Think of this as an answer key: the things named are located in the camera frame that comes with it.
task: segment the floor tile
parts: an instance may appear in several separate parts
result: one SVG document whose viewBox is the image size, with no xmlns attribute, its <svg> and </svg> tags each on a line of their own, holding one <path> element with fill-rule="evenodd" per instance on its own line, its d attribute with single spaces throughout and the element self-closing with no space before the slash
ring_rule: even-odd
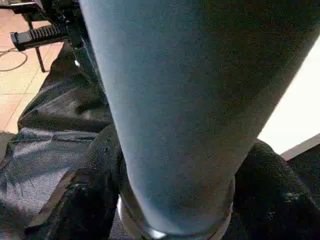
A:
<svg viewBox="0 0 320 240">
<path fill-rule="evenodd" d="M 41 71 L 38 71 L 34 75 L 32 81 L 31 81 L 29 87 L 27 88 L 27 90 L 25 91 L 25 93 L 26 94 L 36 94 L 36 93 L 38 93 L 40 88 L 41 88 L 41 86 L 42 86 L 42 84 L 44 83 L 46 77 L 48 76 L 48 74 L 49 74 L 48 72 L 44 72 L 43 73 Z"/>
<path fill-rule="evenodd" d="M 0 94 L 24 94 L 36 72 L 37 68 L 0 72 Z"/>
<path fill-rule="evenodd" d="M 19 102 L 18 106 L 16 107 L 15 111 L 13 112 L 11 118 L 7 122 L 4 131 L 7 133 L 18 133 L 18 126 L 17 121 L 22 114 L 22 112 L 25 110 L 27 105 L 32 101 L 32 99 L 35 97 L 36 94 L 23 94 L 21 101 Z"/>
<path fill-rule="evenodd" d="M 45 56 L 44 59 L 44 66 L 46 68 L 51 67 L 51 64 L 53 63 L 54 60 L 56 60 L 58 54 L 60 53 L 63 45 L 52 45 L 48 51 L 48 53 Z"/>
<path fill-rule="evenodd" d="M 40 47 L 43 61 L 46 58 L 49 49 L 49 45 Z M 21 52 L 10 52 L 0 58 L 0 94 L 25 93 L 37 71 L 41 73 L 35 49 L 28 49 L 24 51 L 24 53 L 28 57 L 26 63 L 19 68 L 10 71 L 1 70 L 12 69 L 15 66 L 18 66 L 24 61 L 25 56 Z M 47 64 L 45 68 L 49 70 L 50 66 Z"/>
<path fill-rule="evenodd" d="M 22 96 L 22 94 L 0 94 L 0 131 L 6 127 Z"/>
</svg>

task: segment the ribbed grip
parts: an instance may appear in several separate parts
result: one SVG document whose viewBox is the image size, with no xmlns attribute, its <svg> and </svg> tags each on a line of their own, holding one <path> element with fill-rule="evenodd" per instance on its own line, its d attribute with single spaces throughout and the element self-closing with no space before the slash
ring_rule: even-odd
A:
<svg viewBox="0 0 320 240">
<path fill-rule="evenodd" d="M 48 25 L 28 31 L 33 41 L 43 40 L 45 38 L 56 38 L 65 35 L 66 28 L 63 25 Z"/>
</svg>

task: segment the tiled floor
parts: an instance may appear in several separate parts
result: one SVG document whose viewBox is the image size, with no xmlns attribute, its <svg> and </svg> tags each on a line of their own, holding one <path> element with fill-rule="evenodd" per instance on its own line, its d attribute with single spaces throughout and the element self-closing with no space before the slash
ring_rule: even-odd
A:
<svg viewBox="0 0 320 240">
<path fill-rule="evenodd" d="M 46 21 L 34 22 L 35 28 L 49 24 Z M 26 21 L 20 14 L 11 10 L 0 9 L 0 51 L 13 48 L 10 32 L 28 30 Z M 52 62 L 58 56 L 62 43 L 40 47 L 44 67 L 50 70 Z M 34 48 L 24 51 L 27 61 L 21 67 L 11 70 L 21 64 L 26 58 L 21 52 L 10 52 L 0 57 L 0 132 L 17 133 L 17 120 L 27 104 L 39 91 L 48 72 L 41 72 Z"/>
</svg>

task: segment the metal leg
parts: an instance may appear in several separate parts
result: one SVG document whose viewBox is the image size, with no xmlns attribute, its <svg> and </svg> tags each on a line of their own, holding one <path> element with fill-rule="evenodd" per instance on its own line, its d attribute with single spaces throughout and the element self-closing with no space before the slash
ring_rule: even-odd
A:
<svg viewBox="0 0 320 240">
<path fill-rule="evenodd" d="M 32 25 L 31 21 L 28 21 L 28 26 L 29 26 L 30 30 L 34 29 L 34 26 Z M 41 72 L 45 73 L 46 70 L 45 70 L 44 62 L 42 61 L 42 57 L 41 57 L 41 53 L 40 53 L 39 47 L 35 47 L 35 52 L 36 52 L 36 56 L 38 57 L 38 61 L 39 61 L 40 68 L 41 68 Z"/>
</svg>

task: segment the black cable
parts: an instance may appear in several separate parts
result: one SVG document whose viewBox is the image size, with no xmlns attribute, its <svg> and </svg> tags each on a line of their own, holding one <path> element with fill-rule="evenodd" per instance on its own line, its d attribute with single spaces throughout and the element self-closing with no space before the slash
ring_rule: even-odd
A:
<svg viewBox="0 0 320 240">
<path fill-rule="evenodd" d="M 25 52 L 16 50 L 15 47 L 10 48 L 10 49 L 5 50 L 5 51 L 0 51 L 0 58 L 3 57 L 4 55 L 10 53 L 10 52 L 21 53 L 21 54 L 23 54 L 23 55 L 25 56 L 25 59 L 24 59 L 23 62 L 20 63 L 18 66 L 15 66 L 15 67 L 10 68 L 10 69 L 0 69 L 0 72 L 9 72 L 9 71 L 15 70 L 15 69 L 17 69 L 17 68 L 20 68 L 20 67 L 21 67 L 23 64 L 25 64 L 26 61 L 28 60 L 28 55 L 27 55 Z"/>
</svg>

